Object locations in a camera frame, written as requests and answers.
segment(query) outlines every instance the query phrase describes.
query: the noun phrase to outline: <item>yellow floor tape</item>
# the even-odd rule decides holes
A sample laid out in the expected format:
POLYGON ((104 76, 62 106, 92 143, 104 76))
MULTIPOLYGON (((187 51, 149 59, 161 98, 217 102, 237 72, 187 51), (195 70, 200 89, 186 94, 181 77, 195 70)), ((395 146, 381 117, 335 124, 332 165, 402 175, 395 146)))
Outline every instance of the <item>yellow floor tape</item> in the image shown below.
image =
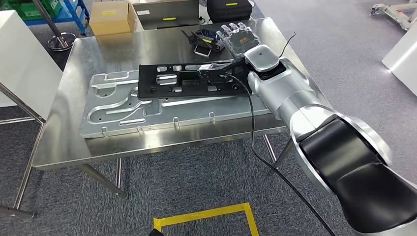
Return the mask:
POLYGON ((201 220, 205 218, 215 217, 219 215, 225 215, 230 213, 235 213, 239 211, 244 211, 246 215, 246 220, 249 225, 249 230, 252 236, 259 236, 258 229, 256 228, 255 219, 253 218, 252 210, 250 209, 249 203, 241 203, 232 206, 224 206, 220 208, 203 210, 194 213, 184 214, 184 215, 175 215, 167 218, 153 219, 153 227, 161 231, 162 226, 174 225, 179 223, 184 223, 193 220, 201 220))

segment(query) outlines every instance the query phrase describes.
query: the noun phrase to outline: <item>black cable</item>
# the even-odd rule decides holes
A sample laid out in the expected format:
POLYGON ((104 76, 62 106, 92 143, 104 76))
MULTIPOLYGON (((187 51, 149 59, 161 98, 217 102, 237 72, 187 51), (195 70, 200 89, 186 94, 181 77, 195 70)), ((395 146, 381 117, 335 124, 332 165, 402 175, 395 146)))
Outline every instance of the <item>black cable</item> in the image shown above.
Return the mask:
POLYGON ((226 73, 226 75, 232 77, 236 82, 238 82, 245 89, 246 94, 249 98, 250 112, 252 114, 252 137, 251 137, 252 145, 251 146, 252 146, 253 154, 259 160, 261 160, 265 165, 269 166, 271 168, 271 170, 273 170, 294 191, 294 193, 304 202, 304 204, 306 204, 306 206, 310 209, 310 211, 314 214, 314 216, 316 216, 316 218, 320 221, 320 223, 324 226, 324 228, 328 231, 328 233, 331 236, 335 236, 334 232, 327 225, 327 223, 324 221, 324 219, 319 215, 319 213, 314 209, 314 207, 307 201, 307 199, 294 187, 294 185, 281 172, 279 172, 276 168, 274 168, 270 163, 268 163, 265 159, 263 159, 257 153, 257 151, 255 150, 255 146, 254 146, 255 145, 255 142, 254 142, 254 138, 255 138, 255 115, 254 115, 254 112, 253 112, 252 99, 250 97, 251 94, 250 94, 248 88, 246 87, 246 85, 242 81, 240 81, 238 78, 236 78, 236 76, 228 74, 228 73, 226 73))
POLYGON ((282 55, 284 54, 284 51, 285 51, 285 49, 287 48, 288 43, 290 42, 290 40, 291 40, 292 38, 294 38, 294 36, 296 36, 296 35, 297 35, 297 33, 296 33, 296 32, 294 32, 294 33, 293 33, 293 36, 291 36, 291 37, 288 39, 287 43, 285 44, 284 48, 282 49, 281 55, 279 55, 279 58, 280 58, 280 57, 282 57, 282 55))
POLYGON ((202 24, 204 24, 206 22, 206 20, 203 17, 201 17, 201 16, 198 18, 198 20, 200 20, 200 21, 204 20, 202 23, 199 23, 199 25, 202 25, 202 24))

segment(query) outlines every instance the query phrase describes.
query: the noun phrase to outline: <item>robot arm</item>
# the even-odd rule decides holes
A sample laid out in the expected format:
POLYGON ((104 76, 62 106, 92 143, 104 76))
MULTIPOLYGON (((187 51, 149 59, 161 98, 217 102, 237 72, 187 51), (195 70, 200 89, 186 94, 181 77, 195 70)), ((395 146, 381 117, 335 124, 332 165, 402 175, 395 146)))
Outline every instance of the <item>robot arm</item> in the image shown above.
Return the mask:
POLYGON ((256 36, 245 44, 250 29, 244 24, 230 26, 222 26, 226 36, 218 34, 250 67, 250 88, 285 122, 302 169, 317 188, 338 197, 357 234, 416 235, 417 189, 389 168, 392 154, 383 139, 360 119, 320 102, 309 80, 256 36))

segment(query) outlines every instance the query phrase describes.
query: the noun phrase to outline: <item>floor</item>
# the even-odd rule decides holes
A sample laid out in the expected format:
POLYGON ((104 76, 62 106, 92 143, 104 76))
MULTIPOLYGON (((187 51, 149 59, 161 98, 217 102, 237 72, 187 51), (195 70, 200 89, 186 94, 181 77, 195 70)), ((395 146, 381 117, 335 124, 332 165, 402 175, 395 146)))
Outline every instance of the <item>floor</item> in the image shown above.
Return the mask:
MULTIPOLYGON (((390 0, 401 3, 405 0, 390 0)), ((360 117, 394 151, 394 169, 417 182, 414 140, 417 138, 417 98, 381 59, 403 35, 384 16, 371 18, 378 0, 256 0, 254 17, 273 18, 286 37, 296 31, 291 46, 333 106, 360 117)), ((76 33, 71 24, 61 31, 76 33)), ((41 43, 51 37, 46 26, 31 27, 41 43)), ((63 68, 66 56, 51 56, 63 68)), ((0 126, 0 204, 12 205, 38 125, 34 122, 0 126)), ((275 153, 288 136, 271 135, 275 153)), ((76 168, 34 170, 23 209, 32 220, 0 216, 2 235, 148 235, 152 218, 190 213, 249 202, 262 236, 327 235, 324 228, 277 177, 254 159, 249 140, 190 147, 130 157, 123 162, 121 200, 76 168)), ((256 147, 268 156, 263 141, 256 147)), ((94 164, 115 180, 116 162, 94 164)), ((336 235, 354 235, 334 196, 317 192, 293 157, 283 173, 311 201, 336 235)), ((167 236, 249 235, 241 212, 163 227, 167 236)))

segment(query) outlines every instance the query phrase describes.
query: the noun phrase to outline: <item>green crate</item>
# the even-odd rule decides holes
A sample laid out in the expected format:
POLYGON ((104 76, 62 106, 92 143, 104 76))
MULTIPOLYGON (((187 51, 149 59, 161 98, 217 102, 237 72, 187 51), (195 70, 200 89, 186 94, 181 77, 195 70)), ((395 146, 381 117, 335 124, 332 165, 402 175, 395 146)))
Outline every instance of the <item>green crate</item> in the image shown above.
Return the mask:
POLYGON ((0 0, 0 11, 13 10, 12 5, 7 0, 0 0))
MULTIPOLYGON (((17 11, 22 20, 42 19, 42 15, 32 1, 8 0, 8 2, 17 11)), ((60 0, 41 0, 41 3, 51 18, 57 17, 62 8, 60 0)))

